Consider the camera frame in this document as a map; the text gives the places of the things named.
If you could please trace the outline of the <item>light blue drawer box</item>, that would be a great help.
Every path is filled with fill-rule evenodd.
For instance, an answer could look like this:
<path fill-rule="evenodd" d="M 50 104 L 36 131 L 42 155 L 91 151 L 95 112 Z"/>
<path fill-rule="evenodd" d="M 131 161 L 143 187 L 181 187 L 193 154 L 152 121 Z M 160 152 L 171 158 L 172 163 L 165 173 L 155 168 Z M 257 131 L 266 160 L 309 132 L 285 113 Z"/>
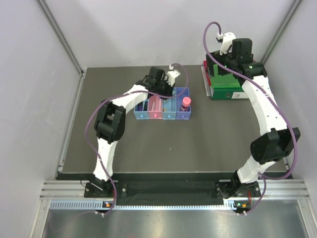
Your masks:
<path fill-rule="evenodd" d="M 141 103 L 143 103 L 143 106 L 144 106 L 144 103 L 149 100 L 144 100 L 142 101 Z M 137 107 L 138 107 L 138 104 L 135 106 L 134 108 L 134 115 L 136 117 L 136 119 L 149 119 L 149 112 L 148 110 L 147 111 L 138 111 Z"/>

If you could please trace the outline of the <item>pink drawer box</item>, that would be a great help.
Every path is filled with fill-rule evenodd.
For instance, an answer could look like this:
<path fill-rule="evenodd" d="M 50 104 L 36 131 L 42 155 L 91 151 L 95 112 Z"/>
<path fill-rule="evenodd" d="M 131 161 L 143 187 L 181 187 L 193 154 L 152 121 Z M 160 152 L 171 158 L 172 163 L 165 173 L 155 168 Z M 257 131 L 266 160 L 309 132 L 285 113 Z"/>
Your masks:
<path fill-rule="evenodd" d="M 161 99 L 158 96 L 152 96 L 149 98 L 149 107 L 148 107 L 148 112 L 149 112 L 149 119 L 162 119 L 162 111 L 161 112 L 157 112 L 156 111 L 156 106 L 155 106 L 155 110 L 151 111 L 151 106 L 152 106 L 152 102 L 153 100 L 158 100 Z"/>

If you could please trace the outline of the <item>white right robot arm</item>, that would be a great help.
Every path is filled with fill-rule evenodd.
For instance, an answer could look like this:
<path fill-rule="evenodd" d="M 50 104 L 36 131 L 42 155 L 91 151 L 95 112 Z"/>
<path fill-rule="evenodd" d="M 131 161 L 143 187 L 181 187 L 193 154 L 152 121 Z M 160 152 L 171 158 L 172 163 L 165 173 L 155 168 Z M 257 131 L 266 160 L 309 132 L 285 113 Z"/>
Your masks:
<path fill-rule="evenodd" d="M 230 182 L 217 185 L 218 194 L 230 198 L 233 195 L 243 196 L 270 166 L 287 157 L 293 150 L 292 139 L 299 139 L 300 131 L 294 128 L 294 136 L 291 136 L 285 119 L 274 107 L 276 101 L 267 71 L 261 62 L 253 59 L 252 40 L 236 38 L 233 33 L 226 33 L 217 39 L 221 47 L 212 56 L 224 66 L 220 73 L 227 75 L 231 71 L 236 72 L 234 77 L 247 94 L 260 127 L 260 137 L 250 145 L 249 159 L 234 172 Z"/>

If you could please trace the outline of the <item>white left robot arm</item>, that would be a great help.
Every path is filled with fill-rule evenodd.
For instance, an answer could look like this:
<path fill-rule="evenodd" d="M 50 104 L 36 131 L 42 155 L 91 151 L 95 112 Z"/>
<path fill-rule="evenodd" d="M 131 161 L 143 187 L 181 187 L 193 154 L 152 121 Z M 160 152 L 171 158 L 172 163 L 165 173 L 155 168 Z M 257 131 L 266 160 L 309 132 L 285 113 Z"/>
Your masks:
<path fill-rule="evenodd" d="M 117 196 L 117 189 L 112 179 L 112 164 L 115 148 L 125 132 L 126 115 L 137 104 L 157 96 L 164 100 L 177 98 L 185 94 L 185 90 L 173 95 L 175 80 L 180 72 L 174 67 L 181 67 L 189 83 L 189 74 L 180 63 L 172 63 L 165 72 L 162 68 L 152 66 L 149 73 L 122 95 L 103 100 L 89 118 L 84 135 L 97 157 L 97 164 L 93 175 L 98 180 L 95 191 L 100 196 L 108 196 L 113 192 Z"/>

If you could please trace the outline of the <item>purple cap black highlighter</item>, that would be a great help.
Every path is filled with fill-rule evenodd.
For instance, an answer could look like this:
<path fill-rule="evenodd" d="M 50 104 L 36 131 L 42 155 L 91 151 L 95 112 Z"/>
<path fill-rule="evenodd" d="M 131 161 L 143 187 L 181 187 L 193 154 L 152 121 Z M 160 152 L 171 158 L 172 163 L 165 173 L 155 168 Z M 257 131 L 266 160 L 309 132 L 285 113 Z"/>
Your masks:
<path fill-rule="evenodd" d="M 139 103 L 137 109 L 138 111 L 143 111 L 143 103 Z"/>

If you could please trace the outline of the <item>sky blue drawer box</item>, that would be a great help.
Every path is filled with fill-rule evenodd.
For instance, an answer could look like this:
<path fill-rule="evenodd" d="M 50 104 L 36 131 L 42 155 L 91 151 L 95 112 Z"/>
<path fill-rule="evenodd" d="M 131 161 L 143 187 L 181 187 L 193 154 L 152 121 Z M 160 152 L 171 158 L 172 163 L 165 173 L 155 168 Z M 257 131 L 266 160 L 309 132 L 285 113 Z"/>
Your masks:
<path fill-rule="evenodd" d="M 176 119 L 176 98 L 163 100 L 162 119 Z"/>

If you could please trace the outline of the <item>pink cap pen tube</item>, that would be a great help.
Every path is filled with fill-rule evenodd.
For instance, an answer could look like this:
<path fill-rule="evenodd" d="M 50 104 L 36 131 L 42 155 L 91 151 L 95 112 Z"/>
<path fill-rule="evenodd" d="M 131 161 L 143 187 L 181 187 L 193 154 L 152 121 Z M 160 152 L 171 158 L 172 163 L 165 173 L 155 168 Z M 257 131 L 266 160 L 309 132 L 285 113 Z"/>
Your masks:
<path fill-rule="evenodd" d="M 191 106 L 191 98 L 190 97 L 184 97 L 181 101 L 181 104 L 179 106 L 179 111 L 180 112 L 189 112 L 190 111 L 190 106 Z"/>

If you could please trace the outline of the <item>blue cap black highlighter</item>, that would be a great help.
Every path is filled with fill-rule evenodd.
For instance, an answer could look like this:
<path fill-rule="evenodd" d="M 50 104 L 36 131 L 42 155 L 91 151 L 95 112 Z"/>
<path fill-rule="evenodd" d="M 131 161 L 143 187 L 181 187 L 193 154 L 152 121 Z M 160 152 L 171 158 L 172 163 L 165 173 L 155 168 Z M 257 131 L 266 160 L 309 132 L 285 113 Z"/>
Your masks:
<path fill-rule="evenodd" d="M 144 103 L 144 107 L 143 107 L 143 111 L 147 111 L 147 110 L 148 110 L 148 101 Z"/>

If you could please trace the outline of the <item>purple drawer box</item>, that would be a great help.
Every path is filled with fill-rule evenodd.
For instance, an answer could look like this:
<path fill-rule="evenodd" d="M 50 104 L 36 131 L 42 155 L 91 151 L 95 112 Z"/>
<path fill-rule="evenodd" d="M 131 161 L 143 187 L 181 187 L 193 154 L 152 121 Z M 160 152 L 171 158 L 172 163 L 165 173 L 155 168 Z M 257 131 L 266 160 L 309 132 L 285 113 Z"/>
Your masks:
<path fill-rule="evenodd" d="M 189 88 L 186 87 L 176 87 L 176 119 L 189 119 L 191 116 L 191 106 L 189 112 L 180 112 L 179 106 L 184 97 L 190 97 Z"/>

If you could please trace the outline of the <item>green ring binder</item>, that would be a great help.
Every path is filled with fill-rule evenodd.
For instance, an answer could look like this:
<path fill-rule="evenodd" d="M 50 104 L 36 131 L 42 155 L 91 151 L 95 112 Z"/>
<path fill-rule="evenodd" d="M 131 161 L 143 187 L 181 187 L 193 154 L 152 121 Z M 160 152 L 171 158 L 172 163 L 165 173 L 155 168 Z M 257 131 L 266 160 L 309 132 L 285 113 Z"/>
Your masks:
<path fill-rule="evenodd" d="M 208 85 L 210 92 L 210 97 L 213 100 L 235 100 L 235 99 L 248 99 L 247 94 L 242 90 L 242 88 L 229 88 L 229 89 L 214 89 Z"/>

